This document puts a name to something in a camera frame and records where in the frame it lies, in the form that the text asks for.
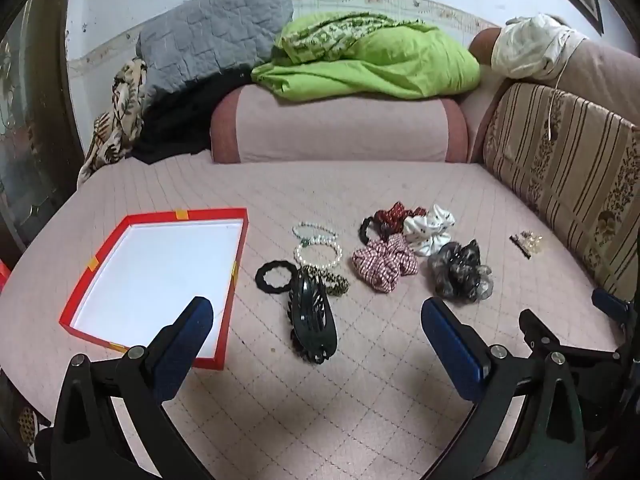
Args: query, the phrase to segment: bracelet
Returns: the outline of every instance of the bracelet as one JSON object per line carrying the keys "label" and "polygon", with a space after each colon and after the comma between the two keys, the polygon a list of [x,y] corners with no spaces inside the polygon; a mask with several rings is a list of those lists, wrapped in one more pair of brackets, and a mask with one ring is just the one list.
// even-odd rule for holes
{"label": "bracelet", "polygon": [[325,238],[326,240],[335,240],[338,237],[338,233],[336,231],[318,222],[300,222],[299,224],[294,225],[291,229],[293,231],[293,234],[295,234],[296,237],[299,238],[300,240],[311,239],[309,237],[306,237],[300,234],[300,232],[298,231],[300,227],[311,227],[313,229],[320,229],[321,231],[325,231],[330,234],[330,236],[318,235],[311,238]]}
{"label": "bracelet", "polygon": [[[302,248],[309,247],[309,245],[326,245],[331,247],[336,254],[335,260],[325,265],[310,264],[300,254],[300,251],[302,251]],[[313,237],[313,238],[302,238],[300,245],[296,247],[296,251],[294,255],[296,257],[296,261],[300,264],[300,267],[309,266],[309,267],[315,267],[320,270],[325,270],[325,269],[331,269],[332,267],[335,267],[340,263],[340,260],[342,259],[342,248],[334,240],[329,240],[328,238],[325,238],[323,236]]]}
{"label": "bracelet", "polygon": [[[277,269],[282,267],[283,269],[287,269],[291,273],[291,279],[287,285],[283,286],[273,286],[269,285],[264,279],[267,272],[273,269]],[[298,274],[298,267],[287,260],[275,260],[273,262],[268,262],[264,264],[258,272],[255,273],[255,284],[258,288],[266,292],[267,294],[282,294],[283,292],[289,292],[293,286],[293,282],[296,279],[296,275]]]}
{"label": "bracelet", "polygon": [[373,224],[373,227],[378,227],[378,222],[376,222],[376,219],[373,218],[373,216],[365,218],[362,221],[362,225],[360,226],[360,230],[358,231],[358,238],[360,238],[360,241],[365,245],[369,244],[369,237],[367,236],[367,229],[369,229],[369,226],[371,224]]}
{"label": "bracelet", "polygon": [[318,269],[317,267],[304,267],[306,273],[312,278],[322,278],[325,285],[326,293],[329,296],[342,296],[349,290],[349,281],[340,274],[329,272],[328,270]]}

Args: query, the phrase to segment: striped cushion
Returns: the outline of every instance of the striped cushion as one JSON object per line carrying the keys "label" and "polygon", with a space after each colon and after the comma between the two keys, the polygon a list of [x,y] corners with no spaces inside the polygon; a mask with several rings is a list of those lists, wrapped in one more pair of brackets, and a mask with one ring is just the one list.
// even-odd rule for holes
{"label": "striped cushion", "polygon": [[549,141],[552,93],[540,85],[511,86],[488,126],[484,161],[599,285],[630,300],[638,279],[639,130],[601,106],[557,92]]}

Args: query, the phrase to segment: pink cushion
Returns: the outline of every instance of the pink cushion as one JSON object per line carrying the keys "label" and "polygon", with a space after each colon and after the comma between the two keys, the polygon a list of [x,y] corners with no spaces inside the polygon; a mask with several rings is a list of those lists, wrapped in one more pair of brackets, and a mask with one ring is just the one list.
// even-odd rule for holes
{"label": "pink cushion", "polygon": [[405,160],[465,162],[465,118],[452,99],[374,94],[291,104],[255,85],[231,92],[211,118],[216,162]]}

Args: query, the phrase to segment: white scrunchie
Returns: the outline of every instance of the white scrunchie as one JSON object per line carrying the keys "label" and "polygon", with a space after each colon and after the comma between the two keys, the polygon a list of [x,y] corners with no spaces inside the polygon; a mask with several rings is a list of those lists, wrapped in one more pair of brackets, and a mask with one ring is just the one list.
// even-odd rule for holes
{"label": "white scrunchie", "polygon": [[456,219],[446,209],[434,204],[426,216],[409,216],[404,220],[404,238],[418,256],[431,256],[451,241],[446,232]]}

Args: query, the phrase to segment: white cloth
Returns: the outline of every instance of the white cloth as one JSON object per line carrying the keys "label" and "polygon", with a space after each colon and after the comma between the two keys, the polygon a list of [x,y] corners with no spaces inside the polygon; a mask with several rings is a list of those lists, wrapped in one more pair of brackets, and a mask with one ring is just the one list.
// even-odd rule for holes
{"label": "white cloth", "polygon": [[418,256],[431,256],[451,241],[447,229],[456,219],[446,209],[434,204],[426,216],[408,216],[404,220],[404,238]]}
{"label": "white cloth", "polygon": [[554,79],[585,38],[547,14],[514,18],[495,41],[491,68],[512,79]]}

